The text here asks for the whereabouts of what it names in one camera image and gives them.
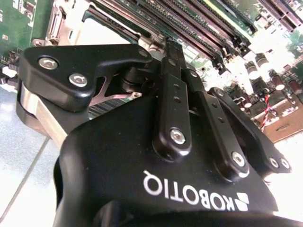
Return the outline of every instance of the green circuit board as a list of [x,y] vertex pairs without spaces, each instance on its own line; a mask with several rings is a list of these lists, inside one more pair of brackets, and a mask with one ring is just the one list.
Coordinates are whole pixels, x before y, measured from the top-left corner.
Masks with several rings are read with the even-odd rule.
[[49,0],[0,0],[0,62],[14,62],[34,38],[45,38],[52,10]]

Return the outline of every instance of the ram slot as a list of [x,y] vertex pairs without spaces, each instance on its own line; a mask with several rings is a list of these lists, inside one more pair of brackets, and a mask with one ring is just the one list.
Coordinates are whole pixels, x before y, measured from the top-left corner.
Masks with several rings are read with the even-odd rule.
[[303,23],[296,13],[280,0],[258,0],[258,2],[290,32]]
[[216,32],[209,27],[201,26],[193,18],[187,15],[181,8],[173,4],[171,0],[154,0],[151,4],[150,1],[146,1],[151,6],[156,7],[162,14],[169,20],[175,20],[177,23],[182,24],[186,29],[195,33],[198,38],[206,42],[208,45],[216,50],[220,50],[224,57],[234,53],[234,49],[230,47],[224,39],[222,39]]
[[[137,6],[136,0],[128,0],[127,2],[133,6]],[[216,58],[217,54],[214,48],[203,41],[196,40],[196,37],[194,37],[193,34],[189,32],[185,27],[179,23],[174,23],[170,20],[167,20],[167,17],[165,17],[158,10],[154,9],[152,6],[141,3],[140,11],[148,17],[152,18],[157,24],[160,24],[163,28],[165,28],[165,30],[172,32],[175,37],[182,39],[185,43],[192,46],[198,52],[202,52],[204,56],[209,60]]]
[[234,14],[240,19],[247,27],[250,28],[251,32],[254,34],[257,31],[257,28],[254,26],[253,23],[250,22],[249,18],[243,14],[237,7],[233,4],[230,0],[218,0],[221,1],[224,5],[226,5]]
[[220,35],[230,40],[235,47],[240,48],[240,44],[242,43],[247,46],[250,45],[250,41],[246,37],[240,35],[232,25],[230,25],[205,2],[200,2],[197,0],[184,0],[184,4],[189,10],[205,20],[209,26],[217,30]]

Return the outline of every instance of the black plastic part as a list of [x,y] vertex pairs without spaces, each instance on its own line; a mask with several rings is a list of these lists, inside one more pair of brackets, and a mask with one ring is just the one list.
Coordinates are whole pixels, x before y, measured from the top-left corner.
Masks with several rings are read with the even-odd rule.
[[[54,227],[91,227],[97,212],[116,200],[134,218],[172,211],[209,210],[201,203],[186,202],[182,188],[191,185],[197,192],[206,190],[230,198],[228,206],[238,210],[237,193],[248,195],[248,210],[272,212],[276,202],[260,176],[251,168],[239,182],[223,180],[206,148],[201,119],[190,115],[192,151],[180,163],[162,161],[152,148],[157,99],[140,97],[76,128],[64,141],[60,152],[63,197],[56,212]],[[163,190],[156,196],[144,189],[144,171],[157,176]],[[168,180],[167,195],[164,179]],[[174,183],[182,202],[173,200]],[[151,180],[149,187],[157,190]],[[188,199],[195,200],[188,193]]]
[[[237,181],[248,176],[250,168],[239,146],[231,126],[221,108],[219,100],[205,92],[199,76],[194,77],[191,70],[183,72],[183,80],[188,85],[189,102],[197,108],[201,117],[201,128],[207,138],[219,172],[229,181]],[[232,158],[233,152],[243,157],[245,164],[238,165]]]
[[273,214],[252,212],[174,212],[135,219],[123,227],[302,227]]
[[0,72],[0,84],[7,84],[9,77],[2,72]]
[[[22,52],[19,77],[31,92],[68,111],[82,111],[89,106],[95,93],[96,78],[106,77],[103,85],[106,92],[112,77],[123,68],[144,67],[152,61],[139,54],[146,52],[136,44],[92,45],[92,46],[57,46],[29,48]],[[39,66],[38,60],[49,57],[58,63],[54,70]],[[69,82],[73,73],[87,78],[85,87],[76,87]]]
[[[167,39],[166,47],[166,57],[161,65],[162,80],[152,144],[162,158],[175,162],[182,160],[191,150],[187,86],[181,80],[181,66],[186,67],[186,62],[180,44]],[[173,140],[172,130],[182,133],[184,141]]]
[[[253,121],[240,110],[226,92],[213,87],[209,93],[220,101],[247,160],[260,176],[266,177],[271,173],[291,172],[291,168],[287,169],[281,163],[281,158],[285,159],[285,157],[275,148],[269,138],[257,128]],[[279,164],[279,168],[275,168],[271,164],[269,157],[272,157]]]

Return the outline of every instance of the cable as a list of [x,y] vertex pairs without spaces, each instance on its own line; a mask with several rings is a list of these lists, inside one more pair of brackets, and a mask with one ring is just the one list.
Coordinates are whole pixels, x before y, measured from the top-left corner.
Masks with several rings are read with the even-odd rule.
[[269,95],[266,95],[266,97],[265,97],[265,105],[266,105],[265,115],[264,115],[264,117],[263,117],[263,121],[262,121],[262,124],[261,124],[261,131],[262,131],[262,132],[264,132],[265,124],[266,124],[266,122],[268,121],[268,114],[269,114],[269,111],[272,109],[272,107],[270,106],[268,100],[269,100]]

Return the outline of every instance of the metal bracket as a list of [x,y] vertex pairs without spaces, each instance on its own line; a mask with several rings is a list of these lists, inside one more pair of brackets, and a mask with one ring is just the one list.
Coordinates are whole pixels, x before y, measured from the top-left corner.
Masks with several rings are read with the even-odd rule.
[[73,129],[89,120],[87,110],[71,114],[33,94],[24,84],[19,92],[22,107],[37,118],[58,147]]
[[216,168],[228,181],[237,181],[250,173],[250,166],[237,142],[217,98],[205,92],[195,71],[187,69],[182,78],[188,85],[189,103],[200,115],[201,127],[212,152]]
[[[89,106],[97,78],[104,78],[98,96],[105,97],[111,80],[120,70],[131,66],[142,68],[151,61],[151,55],[135,44],[34,47],[22,52],[20,67],[24,72],[19,77],[33,93],[62,109],[78,112]],[[69,77],[75,73],[87,81],[84,86],[71,83]]]
[[209,93],[216,97],[223,106],[249,163],[259,175],[266,177],[271,173],[291,172],[291,167],[284,156],[240,110],[226,92],[214,87],[210,89]]
[[162,59],[161,65],[162,82],[158,91],[158,110],[152,144],[162,158],[175,162],[191,151],[191,129],[187,86],[181,80],[180,72],[185,60],[178,58],[182,47],[170,40],[167,40],[166,47],[166,57]]

